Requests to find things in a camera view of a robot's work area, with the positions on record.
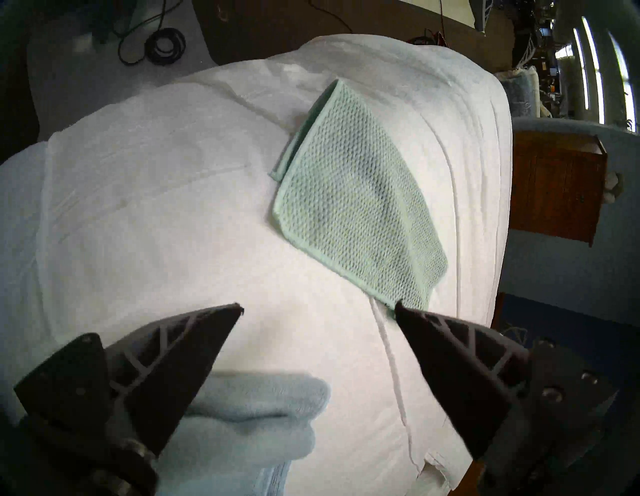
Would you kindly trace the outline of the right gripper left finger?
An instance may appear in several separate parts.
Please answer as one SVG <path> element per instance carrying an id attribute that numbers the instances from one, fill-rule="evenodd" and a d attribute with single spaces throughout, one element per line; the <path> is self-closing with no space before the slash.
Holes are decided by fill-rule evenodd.
<path id="1" fill-rule="evenodd" d="M 31 449 L 15 495 L 155 495 L 154 465 L 244 314 L 238 303 L 85 333 L 14 387 Z"/>

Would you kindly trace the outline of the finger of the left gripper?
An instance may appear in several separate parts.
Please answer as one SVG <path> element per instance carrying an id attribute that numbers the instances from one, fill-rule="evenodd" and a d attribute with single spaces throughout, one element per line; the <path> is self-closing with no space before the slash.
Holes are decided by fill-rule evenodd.
<path id="1" fill-rule="evenodd" d="M 480 33 L 486 32 L 488 18 L 493 8 L 492 0 L 470 0 L 470 9 L 473 14 L 473 27 Z"/>

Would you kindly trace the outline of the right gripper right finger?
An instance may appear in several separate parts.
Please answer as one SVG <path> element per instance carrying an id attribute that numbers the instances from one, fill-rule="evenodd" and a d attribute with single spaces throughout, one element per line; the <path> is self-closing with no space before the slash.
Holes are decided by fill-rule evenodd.
<path id="1" fill-rule="evenodd" d="M 397 301 L 394 316 L 474 461 L 479 493 L 551 493 L 602 439 L 618 391 L 546 338 L 525 348 L 473 322 Z"/>

